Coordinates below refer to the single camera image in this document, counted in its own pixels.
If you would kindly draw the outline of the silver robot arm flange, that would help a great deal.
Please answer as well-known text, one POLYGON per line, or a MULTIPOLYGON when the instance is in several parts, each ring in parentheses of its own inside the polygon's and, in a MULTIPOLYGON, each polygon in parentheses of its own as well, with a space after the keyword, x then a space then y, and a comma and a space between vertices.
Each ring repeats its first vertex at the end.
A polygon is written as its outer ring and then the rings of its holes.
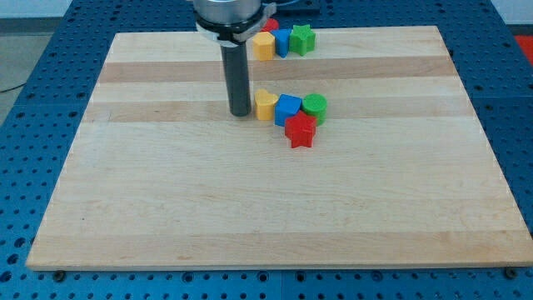
POLYGON ((274 2, 262 0, 193 0, 197 31, 225 48, 253 38, 276 12, 274 2))

